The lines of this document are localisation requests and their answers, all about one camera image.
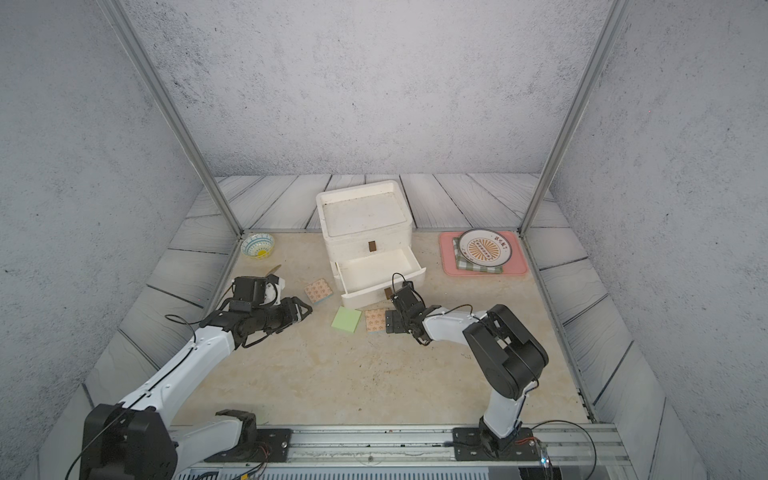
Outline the green sticky pad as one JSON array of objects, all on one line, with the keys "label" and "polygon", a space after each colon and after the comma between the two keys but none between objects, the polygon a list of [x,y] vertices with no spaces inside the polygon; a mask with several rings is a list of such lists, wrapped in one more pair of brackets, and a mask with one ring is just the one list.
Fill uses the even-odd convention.
[{"label": "green sticky pad", "polygon": [[331,327],[342,332],[354,333],[359,324],[361,315],[362,312],[359,310],[340,306],[334,316]]}]

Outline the white drawer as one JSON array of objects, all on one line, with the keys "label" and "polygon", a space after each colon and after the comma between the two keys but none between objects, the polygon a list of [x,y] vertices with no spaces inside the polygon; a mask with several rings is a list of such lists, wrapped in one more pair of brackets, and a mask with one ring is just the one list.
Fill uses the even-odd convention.
[{"label": "white drawer", "polygon": [[402,285],[401,275],[416,286],[421,286],[426,276],[426,268],[420,265],[410,247],[332,261],[331,268],[342,305],[349,309],[362,309],[386,301],[387,292],[394,292],[392,284]]}]

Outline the white drawer cabinet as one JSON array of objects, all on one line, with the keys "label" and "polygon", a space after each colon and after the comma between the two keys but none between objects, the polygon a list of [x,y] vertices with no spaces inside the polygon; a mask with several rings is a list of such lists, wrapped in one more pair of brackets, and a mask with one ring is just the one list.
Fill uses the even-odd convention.
[{"label": "white drawer cabinet", "polygon": [[343,261],[411,245],[413,217],[394,180],[322,192],[316,196],[316,206],[337,281]]}]

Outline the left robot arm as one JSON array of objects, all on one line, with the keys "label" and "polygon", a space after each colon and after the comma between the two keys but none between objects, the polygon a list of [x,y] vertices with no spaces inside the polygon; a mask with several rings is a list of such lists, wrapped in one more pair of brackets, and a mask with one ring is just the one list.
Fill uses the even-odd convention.
[{"label": "left robot arm", "polygon": [[248,305],[227,299],[200,323],[192,339],[154,376],[119,402],[97,405],[86,417],[81,453],[72,468],[82,479],[171,479],[209,460],[268,460],[256,417],[224,409],[213,420],[171,428],[177,412],[209,373],[248,337],[284,331],[312,313],[297,297]]}]

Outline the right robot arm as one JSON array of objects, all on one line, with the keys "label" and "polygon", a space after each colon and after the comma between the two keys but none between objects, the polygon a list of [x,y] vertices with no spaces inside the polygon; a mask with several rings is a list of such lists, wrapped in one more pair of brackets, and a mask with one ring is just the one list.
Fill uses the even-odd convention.
[{"label": "right robot arm", "polygon": [[479,421],[481,439],[489,450],[512,441],[531,391],[549,364],[541,343],[505,305],[485,311],[428,306],[410,281],[390,295],[386,312],[389,333],[408,333],[420,345],[447,341],[467,346],[491,387],[488,407]]}]

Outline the patterned sticky pad middle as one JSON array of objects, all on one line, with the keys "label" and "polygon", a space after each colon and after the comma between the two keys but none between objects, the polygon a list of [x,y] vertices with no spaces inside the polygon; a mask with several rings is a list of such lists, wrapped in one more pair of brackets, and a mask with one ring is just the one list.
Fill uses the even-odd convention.
[{"label": "patterned sticky pad middle", "polygon": [[386,331],[386,327],[387,327],[386,312],[387,310],[384,308],[366,310],[364,312],[366,331],[368,333]]}]

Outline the patterned sticky pad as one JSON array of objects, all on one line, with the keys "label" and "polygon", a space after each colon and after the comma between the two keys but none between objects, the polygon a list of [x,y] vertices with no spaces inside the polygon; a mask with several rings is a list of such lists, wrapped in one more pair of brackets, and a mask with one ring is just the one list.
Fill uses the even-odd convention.
[{"label": "patterned sticky pad", "polygon": [[304,292],[312,304],[317,304],[333,295],[333,290],[325,279],[318,279],[304,288]]},{"label": "patterned sticky pad", "polygon": [[387,310],[384,308],[366,310],[364,312],[366,331],[368,333],[386,331],[386,327],[387,327],[386,312]]}]

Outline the patterned sticky pad far left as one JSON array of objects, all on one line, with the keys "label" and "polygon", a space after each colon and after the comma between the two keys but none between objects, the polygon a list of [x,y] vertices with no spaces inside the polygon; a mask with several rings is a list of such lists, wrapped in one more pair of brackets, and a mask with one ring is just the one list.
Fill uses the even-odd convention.
[{"label": "patterned sticky pad far left", "polygon": [[325,279],[318,279],[304,288],[304,292],[312,304],[317,304],[333,295],[333,290]]}]

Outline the small patterned bowl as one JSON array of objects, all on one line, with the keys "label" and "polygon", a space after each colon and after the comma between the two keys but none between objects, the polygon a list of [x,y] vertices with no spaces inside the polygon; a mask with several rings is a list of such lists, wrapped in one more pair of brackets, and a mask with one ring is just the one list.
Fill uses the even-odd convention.
[{"label": "small patterned bowl", "polygon": [[268,258],[275,247],[275,238],[268,233],[252,233],[242,240],[240,251],[253,259]]}]

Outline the green checkered cloth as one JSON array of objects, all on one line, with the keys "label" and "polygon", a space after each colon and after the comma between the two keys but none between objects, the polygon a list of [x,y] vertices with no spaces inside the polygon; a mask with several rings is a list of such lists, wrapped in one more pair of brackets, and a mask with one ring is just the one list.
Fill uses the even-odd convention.
[{"label": "green checkered cloth", "polygon": [[476,273],[489,273],[489,274],[502,274],[503,268],[501,266],[488,267],[475,264],[469,261],[459,249],[459,239],[454,237],[452,239],[452,245],[454,250],[454,257],[456,262],[456,268],[463,271],[476,272]]}]

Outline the pink plastic tray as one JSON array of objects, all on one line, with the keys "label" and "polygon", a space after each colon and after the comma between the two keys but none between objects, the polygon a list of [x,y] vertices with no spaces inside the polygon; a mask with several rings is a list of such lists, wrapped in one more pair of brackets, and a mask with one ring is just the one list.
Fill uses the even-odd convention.
[{"label": "pink plastic tray", "polygon": [[514,232],[501,231],[501,236],[511,246],[511,258],[505,262],[498,273],[485,271],[484,267],[472,267],[469,270],[460,269],[456,260],[458,248],[454,247],[454,239],[460,236],[460,232],[442,232],[439,234],[439,248],[443,271],[452,277],[490,277],[496,276],[522,276],[528,271],[528,264],[520,248],[518,237]]}]

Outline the white patterned plate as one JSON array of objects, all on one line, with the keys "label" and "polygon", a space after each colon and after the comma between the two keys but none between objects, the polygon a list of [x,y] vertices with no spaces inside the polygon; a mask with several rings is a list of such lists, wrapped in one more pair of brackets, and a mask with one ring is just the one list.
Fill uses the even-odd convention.
[{"label": "white patterned plate", "polygon": [[458,239],[461,254],[469,261],[483,267],[501,267],[512,257],[510,242],[499,232],[488,229],[472,229]]}]

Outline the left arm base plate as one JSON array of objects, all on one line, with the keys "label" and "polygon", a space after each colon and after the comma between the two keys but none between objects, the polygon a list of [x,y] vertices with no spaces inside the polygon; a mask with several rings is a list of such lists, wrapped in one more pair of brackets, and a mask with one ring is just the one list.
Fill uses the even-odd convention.
[{"label": "left arm base plate", "polygon": [[205,463],[286,463],[293,431],[289,428],[257,429],[239,443],[212,455]]}]

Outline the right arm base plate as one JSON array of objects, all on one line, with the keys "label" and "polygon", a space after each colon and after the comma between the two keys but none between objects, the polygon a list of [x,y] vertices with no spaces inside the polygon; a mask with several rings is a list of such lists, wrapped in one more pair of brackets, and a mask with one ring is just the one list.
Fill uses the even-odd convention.
[{"label": "right arm base plate", "polygon": [[478,427],[456,427],[445,444],[457,461],[539,462],[541,454],[530,428],[518,426],[506,437],[497,437],[483,421]]}]

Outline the aluminium front rail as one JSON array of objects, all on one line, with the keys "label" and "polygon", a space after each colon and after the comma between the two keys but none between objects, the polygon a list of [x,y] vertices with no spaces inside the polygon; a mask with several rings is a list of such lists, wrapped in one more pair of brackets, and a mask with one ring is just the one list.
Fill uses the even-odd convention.
[{"label": "aluminium front rail", "polygon": [[531,429],[539,462],[457,461],[450,425],[266,426],[293,431],[286,463],[196,463],[174,479],[634,479],[611,424]]}]

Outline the aluminium frame post left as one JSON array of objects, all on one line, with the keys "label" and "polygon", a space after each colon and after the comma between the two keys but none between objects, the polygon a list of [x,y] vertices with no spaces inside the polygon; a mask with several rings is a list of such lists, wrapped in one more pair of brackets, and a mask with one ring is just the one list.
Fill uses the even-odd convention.
[{"label": "aluminium frame post left", "polygon": [[218,186],[218,182],[212,175],[199,147],[194,141],[188,127],[168,93],[167,88],[163,84],[155,66],[142,45],[140,38],[135,32],[121,2],[117,0],[98,0],[97,4],[108,23],[113,28],[113,31],[125,50],[129,60],[149,89],[161,115],[180,144],[185,156],[201,180],[205,190],[211,196],[214,205],[224,216],[225,221],[233,231],[234,235],[240,239],[244,234],[244,228],[237,220],[229,202],[222,193],[221,188]]}]

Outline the aluminium frame post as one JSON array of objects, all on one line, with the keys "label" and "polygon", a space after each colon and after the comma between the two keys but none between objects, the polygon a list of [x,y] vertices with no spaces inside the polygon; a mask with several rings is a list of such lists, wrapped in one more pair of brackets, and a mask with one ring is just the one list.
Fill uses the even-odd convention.
[{"label": "aluminium frame post", "polygon": [[218,186],[218,182],[212,175],[199,147],[194,141],[188,127],[168,93],[167,88],[163,84],[155,66],[142,45],[140,38],[135,32],[121,2],[117,0],[98,0],[97,4],[108,23],[113,28],[113,31],[125,50],[129,60],[149,89],[161,115],[180,144],[185,156],[201,180],[205,190],[211,196],[214,205],[224,216],[225,221],[233,231],[234,235],[240,239],[244,234],[244,228],[237,220],[229,202],[222,193],[221,188]]},{"label": "aluminium frame post", "polygon": [[525,237],[528,230],[533,226],[546,192],[562,164],[569,143],[588,105],[590,95],[600,79],[611,49],[621,30],[622,23],[626,19],[630,5],[631,1],[629,0],[615,0],[611,3],[608,16],[587,62],[571,106],[568,109],[549,156],[544,163],[536,189],[523,216],[522,223],[518,228],[520,237]]}]

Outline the aluminium frame post right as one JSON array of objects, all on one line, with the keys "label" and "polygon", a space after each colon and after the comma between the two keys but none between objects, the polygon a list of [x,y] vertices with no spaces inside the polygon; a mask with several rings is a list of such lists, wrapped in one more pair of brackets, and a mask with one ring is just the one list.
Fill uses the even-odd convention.
[{"label": "aluminium frame post right", "polygon": [[621,30],[622,23],[626,19],[630,5],[631,1],[629,0],[615,0],[611,3],[608,16],[587,62],[571,106],[568,109],[549,156],[544,163],[536,189],[523,216],[522,223],[518,228],[520,237],[525,237],[528,230],[533,226],[546,192],[562,164],[569,143],[588,105],[590,95],[600,79],[611,49]]}]

